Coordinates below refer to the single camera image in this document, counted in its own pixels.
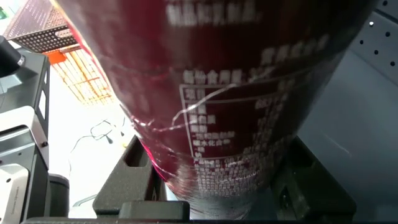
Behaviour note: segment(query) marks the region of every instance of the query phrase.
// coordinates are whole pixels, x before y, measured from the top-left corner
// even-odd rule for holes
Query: red can
[[[58,0],[191,218],[244,217],[374,1]]]

